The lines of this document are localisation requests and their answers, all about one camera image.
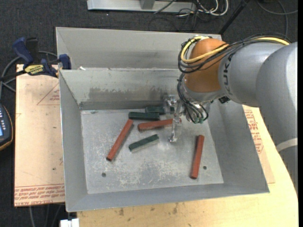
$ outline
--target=black carpet floor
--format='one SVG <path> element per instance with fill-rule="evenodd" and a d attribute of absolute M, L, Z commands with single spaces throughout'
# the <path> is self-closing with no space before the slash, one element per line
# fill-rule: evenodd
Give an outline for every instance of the black carpet floor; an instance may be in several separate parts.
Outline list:
<path fill-rule="evenodd" d="M 16 57 L 12 43 L 20 37 L 37 37 L 40 50 L 56 53 L 57 26 L 218 34 L 240 2 L 229 0 L 229 10 L 224 16 L 214 18 L 204 14 L 195 21 L 192 17 L 186 20 L 167 13 L 88 11 L 87 0 L 0 0 L 0 73 Z M 260 2 L 277 13 L 298 8 L 298 0 Z M 233 42 L 265 32 L 286 34 L 291 41 L 298 41 L 298 13 L 272 14 L 262 9 L 257 0 L 251 0 L 225 31 L 223 39 Z M 15 94 L 4 88 L 0 102 L 14 121 Z M 13 206 L 13 186 L 14 144 L 0 152 L 0 227 L 29 227 L 32 225 L 29 208 Z M 37 227 L 44 226 L 47 208 L 32 208 Z M 58 220 L 68 217 L 64 206 L 51 205 L 47 226 L 51 226 L 58 209 Z"/>

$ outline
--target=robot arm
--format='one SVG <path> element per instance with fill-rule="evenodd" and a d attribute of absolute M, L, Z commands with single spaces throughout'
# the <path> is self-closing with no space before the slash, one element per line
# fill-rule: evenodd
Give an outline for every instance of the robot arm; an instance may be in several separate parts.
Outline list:
<path fill-rule="evenodd" d="M 203 122 L 205 107 L 224 96 L 258 107 L 298 192 L 297 47 L 297 42 L 268 35 L 232 44 L 198 36 L 179 54 L 183 73 L 178 93 L 187 119 L 194 123 Z"/>

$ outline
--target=electrical cable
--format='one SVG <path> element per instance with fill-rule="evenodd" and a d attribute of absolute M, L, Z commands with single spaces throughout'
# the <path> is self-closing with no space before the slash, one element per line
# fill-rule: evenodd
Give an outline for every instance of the electrical cable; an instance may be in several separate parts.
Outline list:
<path fill-rule="evenodd" d="M 168 6 L 170 6 L 174 1 L 176 0 L 172 0 L 170 1 L 167 5 L 165 5 L 163 8 L 159 9 L 158 11 L 154 12 L 154 14 L 157 14 L 157 13 L 160 13 L 162 12 L 163 10 L 165 10 Z"/>
<path fill-rule="evenodd" d="M 219 2 L 218 0 L 215 0 L 216 2 L 216 7 L 214 9 L 206 9 L 199 0 L 196 0 L 196 2 L 198 3 L 199 7 L 202 9 L 199 9 L 198 11 L 199 12 L 203 12 L 203 13 L 206 13 L 206 14 L 210 14 L 210 15 L 213 15 L 213 16 L 222 16 L 224 14 L 227 13 L 228 11 L 228 7 L 229 7 L 229 2 L 228 0 L 223 0 L 224 1 L 224 5 L 225 5 L 225 10 L 221 13 L 216 13 L 216 11 L 218 10 L 219 8 Z"/>
<path fill-rule="evenodd" d="M 190 60 L 184 58 L 184 53 L 187 52 L 187 50 L 189 49 L 189 46 L 192 43 L 196 43 L 197 41 L 199 41 L 199 39 L 205 39 L 205 38 L 206 37 L 196 36 L 192 39 L 189 39 L 186 43 L 182 44 L 182 48 L 181 48 L 181 51 L 179 52 L 179 56 L 178 56 L 178 69 L 182 73 L 192 73 L 197 70 L 206 70 L 222 59 L 222 58 L 219 58 L 217 61 L 215 61 L 216 58 L 225 57 L 228 54 L 235 53 L 240 48 L 242 48 L 248 44 L 258 43 L 258 42 L 272 42 L 272 43 L 277 43 L 277 44 L 288 45 L 291 43 L 290 40 L 285 35 L 260 34 L 260 35 L 250 36 L 244 40 L 240 40 L 240 41 L 237 41 L 237 42 L 234 42 L 231 44 L 222 44 L 221 46 L 217 47 L 213 51 L 203 54 L 201 56 L 198 56 L 196 58 L 192 58 Z M 198 60 L 201 60 L 202 58 L 204 58 L 205 56 L 208 56 L 208 55 L 210 55 L 210 57 L 207 58 L 205 61 L 203 61 L 199 64 L 196 64 L 196 65 L 189 65 L 191 63 L 197 62 Z M 209 63 L 209 62 L 213 62 L 213 63 L 211 65 L 207 66 L 206 68 L 202 68 L 206 63 Z"/>
<path fill-rule="evenodd" d="M 45 222 L 44 222 L 44 227 L 47 226 L 47 221 L 48 221 L 48 215 L 49 215 L 49 209 L 50 209 L 50 205 L 47 205 L 47 210 L 46 210 L 46 216 L 45 216 Z"/>
<path fill-rule="evenodd" d="M 35 221 L 34 221 L 34 218 L 33 218 L 32 206 L 29 206 L 28 209 L 29 209 L 30 220 L 32 222 L 32 227 L 36 227 Z"/>
<path fill-rule="evenodd" d="M 278 3 L 280 4 L 284 14 L 285 14 L 285 36 L 287 36 L 288 34 L 288 17 L 287 17 L 287 13 L 286 10 L 284 8 L 284 6 L 282 5 L 282 3 L 280 1 L 278 1 Z"/>
<path fill-rule="evenodd" d="M 200 56 L 197 56 L 197 57 L 195 57 L 195 58 L 192 58 L 192 59 L 186 59 L 186 58 L 184 57 L 185 52 L 189 49 L 189 46 L 190 46 L 192 43 L 195 43 L 195 42 L 197 42 L 197 41 L 201 41 L 201 40 L 204 40 L 204 39 L 207 39 L 207 38 L 209 38 L 209 37 L 196 36 L 196 37 L 190 39 L 190 40 L 185 44 L 185 46 L 182 48 L 182 50 L 181 50 L 181 54 L 180 54 L 181 60 L 182 60 L 183 62 L 185 62 L 185 63 L 194 63 L 194 62 L 197 62 L 197 61 L 199 61 L 199 60 L 205 58 L 206 56 L 209 56 L 209 55 L 215 54 L 215 53 L 217 53 L 217 52 L 220 52 L 220 51 L 224 50 L 225 47 L 228 47 L 228 46 L 229 46 L 228 44 L 220 45 L 218 48 L 216 48 L 216 49 L 214 49 L 214 50 L 212 50 L 212 51 L 210 51 L 210 52 L 208 52 L 208 53 L 205 53 L 205 54 L 203 54 L 203 55 L 200 55 Z M 280 39 L 280 38 L 275 38 L 275 37 L 261 37 L 261 38 L 254 38 L 254 39 L 256 39 L 256 40 L 261 40 L 261 39 L 262 39 L 262 40 L 274 41 L 274 42 L 278 42 L 278 43 L 284 44 L 284 45 L 288 45 L 288 44 L 289 44 L 289 42 L 287 42 L 287 41 L 285 41 L 285 40 L 283 40 L 283 39 Z"/>
<path fill-rule="evenodd" d="M 49 58 L 48 58 L 48 55 L 51 55 L 51 56 L 54 56 L 54 57 L 57 57 L 57 55 L 55 53 L 52 53 L 52 52 L 47 52 L 47 51 L 39 51 L 39 53 L 41 54 L 46 54 L 46 57 L 47 57 L 47 63 L 49 64 Z M 2 74 L 1 74 L 1 77 L 0 78 L 5 78 L 5 75 L 7 73 L 7 71 L 11 68 L 11 66 L 13 66 L 18 60 L 21 60 L 22 58 L 21 57 L 16 57 L 14 59 L 12 59 L 7 65 L 6 67 L 4 68 Z M 16 73 L 14 74 L 14 76 L 18 76 L 18 75 L 21 75 L 21 74 L 24 74 L 24 72 L 20 72 L 20 73 Z M 15 78 L 13 79 L 9 79 L 8 81 L 0 81 L 0 100 L 1 100 L 1 97 L 2 97 L 2 88 L 3 87 L 6 87 L 7 89 L 9 89 L 10 91 L 12 92 L 16 92 L 15 89 L 13 89 L 11 86 L 8 85 L 8 83 L 14 81 Z"/>
<path fill-rule="evenodd" d="M 56 218 L 57 218 L 57 216 L 58 216 L 58 214 L 59 214 L 59 211 L 60 211 L 60 209 L 61 209 L 62 206 L 63 206 L 63 205 L 59 205 L 58 210 L 56 211 L 55 216 L 54 216 L 54 218 L 53 218 L 53 222 L 52 222 L 51 227 L 53 227 L 53 225 L 55 224 L 55 222 L 56 222 L 56 220 L 57 220 Z"/>
<path fill-rule="evenodd" d="M 262 8 L 263 10 L 265 10 L 266 12 L 268 13 L 271 13 L 271 14 L 276 14 L 276 15 L 288 15 L 288 14 L 293 14 L 293 13 L 297 13 L 298 10 L 295 10 L 295 11 L 292 11 L 292 12 L 284 12 L 284 13 L 277 13 L 277 12 L 273 12 L 273 11 L 270 11 L 270 10 L 267 10 L 265 7 L 263 7 L 261 5 L 261 3 L 259 2 L 259 0 L 257 0 L 257 4 L 260 6 L 260 8 Z"/>

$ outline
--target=red wooden block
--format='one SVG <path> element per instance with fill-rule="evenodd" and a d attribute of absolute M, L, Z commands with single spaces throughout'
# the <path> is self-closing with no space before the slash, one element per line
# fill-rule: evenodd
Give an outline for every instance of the red wooden block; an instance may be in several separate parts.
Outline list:
<path fill-rule="evenodd" d="M 146 130 L 153 130 L 158 128 L 163 128 L 165 126 L 171 125 L 173 119 L 166 119 L 166 120 L 158 120 L 153 122 L 146 122 L 138 124 L 138 131 L 146 131 Z"/>
<path fill-rule="evenodd" d="M 199 175 L 199 168 L 202 156 L 202 149 L 204 144 L 204 136 L 199 135 L 196 139 L 196 147 L 194 153 L 193 164 L 191 168 L 190 178 L 197 179 Z"/>
<path fill-rule="evenodd" d="M 127 136 L 128 132 L 130 131 L 131 127 L 133 125 L 133 120 L 128 119 L 124 128 L 122 129 L 122 131 L 120 132 L 118 138 L 116 139 L 114 145 L 112 146 L 109 154 L 106 157 L 106 160 L 108 161 L 112 161 L 112 159 L 114 159 L 115 154 L 117 153 L 117 151 L 119 150 L 123 140 L 125 139 L 125 137 Z"/>

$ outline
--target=metal stand base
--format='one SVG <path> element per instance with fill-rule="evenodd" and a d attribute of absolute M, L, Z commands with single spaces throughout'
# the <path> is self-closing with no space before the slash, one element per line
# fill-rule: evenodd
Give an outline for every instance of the metal stand base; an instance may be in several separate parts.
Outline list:
<path fill-rule="evenodd" d="M 156 12 L 166 6 L 167 1 L 155 1 L 151 9 L 142 9 L 140 0 L 88 0 L 88 10 L 118 10 L 118 11 L 138 11 Z M 180 10 L 188 13 L 188 10 L 195 10 L 196 6 L 191 2 L 173 2 L 162 12 L 178 13 Z"/>

